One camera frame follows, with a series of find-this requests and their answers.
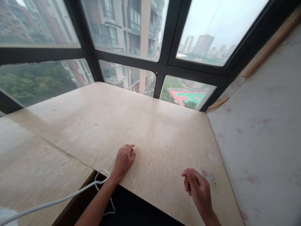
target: white cable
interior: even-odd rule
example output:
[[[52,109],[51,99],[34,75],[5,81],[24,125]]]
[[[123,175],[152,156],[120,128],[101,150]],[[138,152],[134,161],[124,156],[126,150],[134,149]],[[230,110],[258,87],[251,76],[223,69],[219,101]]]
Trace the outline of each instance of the white cable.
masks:
[[[100,173],[100,171],[98,171],[98,173],[96,174],[94,181],[96,181],[97,176],[98,176],[98,174]],[[105,215],[107,215],[107,214],[110,214],[110,213],[114,214],[114,213],[116,212],[115,206],[113,205],[113,200],[112,200],[112,198],[110,198],[110,200],[111,200],[111,204],[112,204],[112,207],[113,207],[113,209],[114,209],[114,212],[107,212],[107,213],[105,213],[103,216],[105,216]]]
[[[108,174],[108,177],[105,180],[103,180],[103,181],[96,181],[96,178],[97,178],[97,176],[99,175],[99,173],[101,171],[105,171]],[[83,191],[87,190],[88,188],[90,188],[93,185],[95,185],[96,189],[99,191],[99,189],[97,187],[97,184],[103,184],[104,182],[106,182],[109,179],[109,177],[110,177],[110,173],[106,169],[101,169],[101,170],[98,171],[98,173],[97,173],[97,175],[96,175],[96,177],[94,179],[94,182],[90,183],[89,185],[87,185],[86,187],[82,188],[81,190],[78,190],[77,192],[75,192],[75,193],[73,193],[73,194],[71,194],[69,196],[66,196],[65,198],[62,198],[62,199],[59,199],[59,200],[55,200],[55,201],[52,201],[52,202],[48,202],[48,203],[45,203],[45,204],[42,204],[42,205],[30,208],[28,210],[25,210],[25,211],[23,211],[21,213],[12,215],[12,216],[10,216],[10,217],[8,217],[8,218],[0,221],[0,226],[6,225],[7,223],[9,223],[9,222],[11,222],[11,221],[13,221],[15,219],[18,219],[20,217],[23,217],[23,216],[25,216],[27,214],[36,212],[36,211],[41,210],[41,209],[45,209],[45,208],[50,207],[50,206],[54,206],[54,205],[59,204],[59,203],[64,202],[64,201],[67,201],[68,199],[71,199],[74,196],[77,196],[78,194],[82,193]],[[113,213],[114,214],[116,212],[115,207],[113,205],[112,198],[110,198],[110,199],[111,199],[111,204],[113,206],[114,212],[108,212],[108,213],[104,214],[103,216],[105,216],[105,215],[107,215],[109,213]]]

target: basketball court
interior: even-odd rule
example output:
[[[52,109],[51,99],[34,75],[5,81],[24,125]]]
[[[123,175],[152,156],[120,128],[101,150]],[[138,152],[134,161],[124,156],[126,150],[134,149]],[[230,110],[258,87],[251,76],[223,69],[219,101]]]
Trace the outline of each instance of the basketball court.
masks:
[[[207,92],[188,92],[188,91],[169,91],[177,103],[181,106],[184,106],[184,103],[192,100],[197,103],[197,106],[202,102]]]

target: floral wallpaper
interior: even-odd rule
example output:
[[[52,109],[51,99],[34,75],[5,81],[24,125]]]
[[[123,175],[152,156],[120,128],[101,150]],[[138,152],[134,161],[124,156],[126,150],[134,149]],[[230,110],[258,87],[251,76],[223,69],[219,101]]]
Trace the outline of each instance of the floral wallpaper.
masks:
[[[301,225],[301,24],[232,86],[208,118],[244,223]]]

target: desk surface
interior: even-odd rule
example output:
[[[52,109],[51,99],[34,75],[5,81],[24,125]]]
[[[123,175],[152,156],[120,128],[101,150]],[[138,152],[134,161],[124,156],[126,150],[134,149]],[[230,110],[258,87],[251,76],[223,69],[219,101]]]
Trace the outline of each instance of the desk surface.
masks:
[[[0,206],[17,212],[70,195],[93,169],[12,121],[0,119]],[[71,202],[29,214],[19,226],[52,225]]]
[[[213,209],[222,225],[243,225],[207,115],[97,82],[7,117],[90,167],[112,171],[118,149],[136,145],[120,185],[185,225],[204,225],[181,172],[216,176]]]

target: wooden strip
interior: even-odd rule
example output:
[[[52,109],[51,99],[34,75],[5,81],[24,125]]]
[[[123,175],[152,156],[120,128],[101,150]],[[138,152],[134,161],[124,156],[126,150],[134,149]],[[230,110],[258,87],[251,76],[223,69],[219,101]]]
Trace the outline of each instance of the wooden strip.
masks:
[[[272,38],[264,45],[264,47],[256,54],[256,56],[250,61],[250,63],[242,72],[244,78],[250,77],[253,72],[260,66],[260,64],[268,57],[268,55],[275,49],[275,47],[289,34],[294,26],[301,19],[301,6],[289,16],[289,18],[283,23],[278,31],[272,36]]]
[[[225,99],[223,99],[223,100],[221,100],[221,101],[219,101],[219,102],[217,102],[217,103],[209,106],[208,108],[210,108],[210,109],[216,109],[219,106],[221,106],[223,103],[225,103],[227,100],[229,100],[229,97],[227,97],[227,98],[225,98]]]

